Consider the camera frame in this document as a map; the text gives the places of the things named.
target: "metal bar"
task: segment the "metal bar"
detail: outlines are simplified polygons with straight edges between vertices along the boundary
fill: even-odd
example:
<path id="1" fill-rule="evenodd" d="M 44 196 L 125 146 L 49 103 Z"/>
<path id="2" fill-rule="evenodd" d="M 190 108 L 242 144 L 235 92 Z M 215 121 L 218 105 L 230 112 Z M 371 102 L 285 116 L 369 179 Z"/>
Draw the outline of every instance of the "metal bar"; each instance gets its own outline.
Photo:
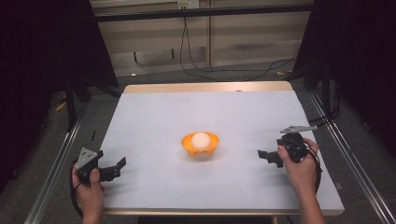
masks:
<path id="1" fill-rule="evenodd" d="M 93 17 L 63 17 L 53 18 L 52 21 L 66 22 L 82 22 L 82 21 L 138 21 L 138 20 L 154 20 L 154 19 L 170 19 L 170 18 L 187 18 L 187 17 L 206 17 L 206 16 L 226 16 L 226 15 L 242 15 L 242 14 L 262 14 L 262 13 L 281 13 L 281 12 L 302 12 L 312 11 L 318 8 L 335 7 L 330 5 L 277 5 L 266 7 L 212 7 L 212 8 L 196 8 L 185 10 L 164 10 L 136 13 L 107 13 L 96 14 Z"/>
<path id="2" fill-rule="evenodd" d="M 27 218 L 25 219 L 24 224 L 39 223 L 43 217 L 44 211 L 46 210 L 48 202 L 50 201 L 50 196 L 63 168 L 64 161 L 66 160 L 66 157 L 70 151 L 70 147 L 76 138 L 81 120 L 85 116 L 87 108 L 88 103 L 85 103 L 82 107 L 80 116 L 73 126 L 73 129 L 67 133 L 61 149 L 59 150 L 58 156 L 56 157 L 55 162 L 52 164 L 49 175 L 44 182 L 37 198 L 35 199 L 35 203 L 33 204 Z"/>
<path id="3" fill-rule="evenodd" d="M 326 113 L 322 107 L 323 103 L 320 101 L 318 95 L 313 93 L 312 91 L 309 92 L 309 95 L 319 114 L 324 117 Z M 371 181 L 370 177 L 361 167 L 361 164 L 355 157 L 355 154 L 351 150 L 349 144 L 347 143 L 347 140 L 344 138 L 344 136 L 341 134 L 340 130 L 336 126 L 335 122 L 333 120 L 328 122 L 327 128 L 329 129 L 336 145 L 343 154 L 344 159 L 346 160 L 346 163 L 348 164 L 350 170 L 356 177 L 358 183 L 361 185 L 361 189 L 366 194 L 367 199 L 376 211 L 379 219 L 381 219 L 381 222 L 384 224 L 396 223 L 396 219 L 394 215 L 390 212 L 390 209 L 388 208 L 381 193 L 378 191 L 378 189 Z"/>

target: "gray carpet floor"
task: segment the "gray carpet floor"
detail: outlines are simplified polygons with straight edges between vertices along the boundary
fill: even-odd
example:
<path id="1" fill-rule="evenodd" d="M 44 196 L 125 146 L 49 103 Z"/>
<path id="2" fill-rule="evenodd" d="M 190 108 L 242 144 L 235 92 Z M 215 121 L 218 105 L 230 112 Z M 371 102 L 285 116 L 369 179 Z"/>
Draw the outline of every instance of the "gray carpet floor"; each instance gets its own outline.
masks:
<path id="1" fill-rule="evenodd" d="M 225 66 L 225 69 L 264 69 L 268 63 L 242 64 L 238 66 Z M 195 76 L 185 71 L 166 72 L 159 74 L 142 75 L 136 77 L 119 77 L 120 87 L 116 91 L 123 91 L 129 84 L 147 83 L 183 83 L 183 82 L 210 82 L 210 81 L 245 81 L 253 80 L 281 80 L 284 76 L 277 75 L 276 71 L 289 71 L 292 63 L 286 64 L 268 74 L 263 72 L 232 72 L 221 71 L 216 73 L 189 70 Z M 292 87 L 301 101 L 308 119 L 319 117 L 307 91 L 304 89 L 303 80 L 291 82 Z M 80 223 L 80 219 L 70 201 L 68 187 L 68 169 L 71 161 L 78 155 L 82 147 L 98 150 L 106 135 L 106 129 L 116 109 L 118 98 L 109 96 L 97 89 L 91 89 L 92 100 L 87 105 L 87 111 L 82 118 L 76 139 L 62 167 L 59 179 L 51 193 L 45 212 L 40 223 Z M 53 103 L 62 94 L 53 97 Z M 77 110 L 80 111 L 83 103 L 76 100 Z M 354 154 L 359 159 L 367 175 L 382 194 L 391 211 L 396 210 L 396 159 L 382 145 L 381 140 L 366 131 L 363 127 L 363 118 L 360 114 L 341 97 L 340 114 L 335 123 L 345 136 Z M 50 167 L 53 164 L 59 148 L 61 147 L 67 129 L 67 111 L 64 109 L 55 112 L 54 107 L 49 110 L 49 117 L 45 121 L 37 139 L 35 150 L 18 171 L 18 177 L 7 183 L 0 195 L 0 223 L 23 223 L 34 201 L 41 190 Z M 343 187 L 338 190 L 346 211 L 337 217 L 326 217 L 328 223 L 381 223 L 374 208 L 362 191 L 356 178 L 350 171 L 344 157 L 334 143 L 325 126 L 314 132 L 320 145 L 323 159 L 329 169 L 334 183 Z M 298 216 L 291 216 L 294 223 L 300 223 Z M 138 217 L 106 216 L 105 223 L 136 223 Z M 289 223 L 284 217 L 278 217 L 278 223 Z"/>

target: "person's left hand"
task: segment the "person's left hand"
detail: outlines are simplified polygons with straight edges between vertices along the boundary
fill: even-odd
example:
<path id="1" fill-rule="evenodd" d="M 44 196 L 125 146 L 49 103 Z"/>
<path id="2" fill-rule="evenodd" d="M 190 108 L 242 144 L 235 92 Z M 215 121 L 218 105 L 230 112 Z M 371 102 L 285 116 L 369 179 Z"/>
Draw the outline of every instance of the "person's left hand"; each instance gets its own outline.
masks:
<path id="1" fill-rule="evenodd" d="M 76 190 L 78 202 L 81 204 L 83 223 L 100 223 L 104 207 L 104 187 L 100 184 L 100 173 L 93 169 L 90 174 L 91 186 L 81 184 L 76 165 L 72 173 L 73 188 Z"/>

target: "table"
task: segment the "table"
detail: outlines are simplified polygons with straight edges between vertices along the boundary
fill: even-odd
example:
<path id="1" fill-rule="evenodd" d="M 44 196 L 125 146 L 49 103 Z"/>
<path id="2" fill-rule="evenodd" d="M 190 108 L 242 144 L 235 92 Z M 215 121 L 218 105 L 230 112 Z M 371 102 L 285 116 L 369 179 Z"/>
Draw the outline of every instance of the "table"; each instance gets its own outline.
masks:
<path id="1" fill-rule="evenodd" d="M 285 170 L 257 154 L 275 151 L 279 131 L 291 124 L 309 125 L 288 82 L 128 86 L 101 147 L 100 167 L 127 158 L 121 177 L 105 183 L 105 214 L 299 214 Z M 197 131 L 219 136 L 211 157 L 190 157 L 180 144 Z M 312 132 L 302 135 L 315 140 Z M 325 216 L 336 216 L 344 206 L 318 155 L 318 201 Z"/>

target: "power outlet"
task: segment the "power outlet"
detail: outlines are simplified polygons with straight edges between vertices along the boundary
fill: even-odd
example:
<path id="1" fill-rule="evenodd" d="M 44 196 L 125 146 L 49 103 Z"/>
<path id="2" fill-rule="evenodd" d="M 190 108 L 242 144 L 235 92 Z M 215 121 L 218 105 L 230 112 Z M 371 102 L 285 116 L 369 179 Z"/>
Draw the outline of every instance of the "power outlet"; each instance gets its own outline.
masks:
<path id="1" fill-rule="evenodd" d="M 199 0 L 189 0 L 189 8 L 199 8 Z"/>
<path id="2" fill-rule="evenodd" d="M 189 1 L 188 0 L 178 0 L 177 1 L 178 9 L 187 9 L 189 8 Z"/>

